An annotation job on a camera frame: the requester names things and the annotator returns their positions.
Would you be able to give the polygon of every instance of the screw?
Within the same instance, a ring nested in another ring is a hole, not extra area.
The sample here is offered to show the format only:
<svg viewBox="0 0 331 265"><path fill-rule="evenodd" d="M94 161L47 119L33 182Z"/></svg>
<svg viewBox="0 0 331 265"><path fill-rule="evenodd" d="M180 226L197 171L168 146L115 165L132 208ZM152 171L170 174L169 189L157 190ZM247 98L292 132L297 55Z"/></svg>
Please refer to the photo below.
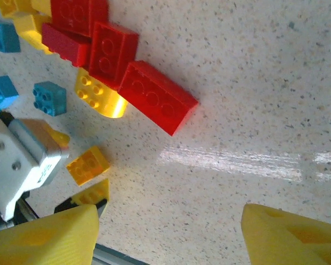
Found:
<svg viewBox="0 0 331 265"><path fill-rule="evenodd" d="M3 142L0 142L0 150L4 150L5 149L5 144Z"/></svg>
<svg viewBox="0 0 331 265"><path fill-rule="evenodd" d="M14 162L12 164L12 169L15 170L15 171L20 170L21 169L21 163L19 161Z"/></svg>

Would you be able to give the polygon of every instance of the white speckled surface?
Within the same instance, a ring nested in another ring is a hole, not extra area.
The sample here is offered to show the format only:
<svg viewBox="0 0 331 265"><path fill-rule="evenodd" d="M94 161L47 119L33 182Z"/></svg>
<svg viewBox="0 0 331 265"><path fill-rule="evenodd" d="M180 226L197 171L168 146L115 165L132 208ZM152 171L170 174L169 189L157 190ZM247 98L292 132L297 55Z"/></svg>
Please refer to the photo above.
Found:
<svg viewBox="0 0 331 265"><path fill-rule="evenodd" d="M331 222L331 0L234 1L110 1L111 19L141 34L137 58L201 102L173 138L131 106L95 113L57 55L23 41L0 54L16 117L69 133L71 160L95 144L111 160L93 182L108 177L113 199L99 243L151 264L249 264L245 203ZM34 109L33 84L48 80L67 88L67 114ZM29 201L48 215L79 190L63 169Z"/></svg>

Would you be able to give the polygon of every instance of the blue lego brick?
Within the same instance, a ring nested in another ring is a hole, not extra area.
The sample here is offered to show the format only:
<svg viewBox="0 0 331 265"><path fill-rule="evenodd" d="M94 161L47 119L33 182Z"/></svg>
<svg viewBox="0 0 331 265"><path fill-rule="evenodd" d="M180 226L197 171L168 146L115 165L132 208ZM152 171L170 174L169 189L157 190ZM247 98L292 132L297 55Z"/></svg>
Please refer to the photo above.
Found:
<svg viewBox="0 0 331 265"><path fill-rule="evenodd" d="M18 93L8 76L0 76L0 110L8 108L16 99Z"/></svg>
<svg viewBox="0 0 331 265"><path fill-rule="evenodd" d="M20 41L15 26L9 23L0 22L0 51L20 52Z"/></svg>
<svg viewBox="0 0 331 265"><path fill-rule="evenodd" d="M66 112L66 89L52 82L34 84L34 107L50 116Z"/></svg>

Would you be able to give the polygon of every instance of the red 2x4 brick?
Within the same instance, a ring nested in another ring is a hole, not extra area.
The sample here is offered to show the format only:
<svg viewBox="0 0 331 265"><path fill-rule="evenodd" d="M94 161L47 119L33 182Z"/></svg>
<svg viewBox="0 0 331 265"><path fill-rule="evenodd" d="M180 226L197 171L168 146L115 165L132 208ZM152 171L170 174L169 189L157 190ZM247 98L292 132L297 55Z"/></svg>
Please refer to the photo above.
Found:
<svg viewBox="0 0 331 265"><path fill-rule="evenodd" d="M144 61L129 64L118 94L171 136L185 124L199 103Z"/></svg>
<svg viewBox="0 0 331 265"><path fill-rule="evenodd" d="M96 23L89 74L117 90L129 62L136 56L138 34L113 23Z"/></svg>
<svg viewBox="0 0 331 265"><path fill-rule="evenodd" d="M107 0L51 0L52 23L59 29L91 37L94 23L107 22Z"/></svg>
<svg viewBox="0 0 331 265"><path fill-rule="evenodd" d="M49 23L42 26L42 43L75 67L85 67L89 62L91 39L56 29Z"/></svg>

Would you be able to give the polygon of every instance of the speckled countertop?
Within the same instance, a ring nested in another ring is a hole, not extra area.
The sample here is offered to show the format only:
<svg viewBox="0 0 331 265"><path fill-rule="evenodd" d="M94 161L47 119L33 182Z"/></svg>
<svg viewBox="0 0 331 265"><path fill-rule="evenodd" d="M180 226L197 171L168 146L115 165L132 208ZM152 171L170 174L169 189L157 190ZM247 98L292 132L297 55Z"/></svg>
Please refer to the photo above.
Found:
<svg viewBox="0 0 331 265"><path fill-rule="evenodd" d="M112 0L110 8L114 22L141 34L137 58L201 102L175 137L132 106L117 120L95 113L74 95L77 69L57 55L23 41L20 54L0 54L0 75L20 93L16 117L70 134L71 160L97 144L112 162L93 182L111 182L99 243L151 264L249 264L245 203L331 222L331 0ZM33 84L46 80L67 88L67 114L34 109ZM62 169L29 202L49 215L79 190Z"/></svg>

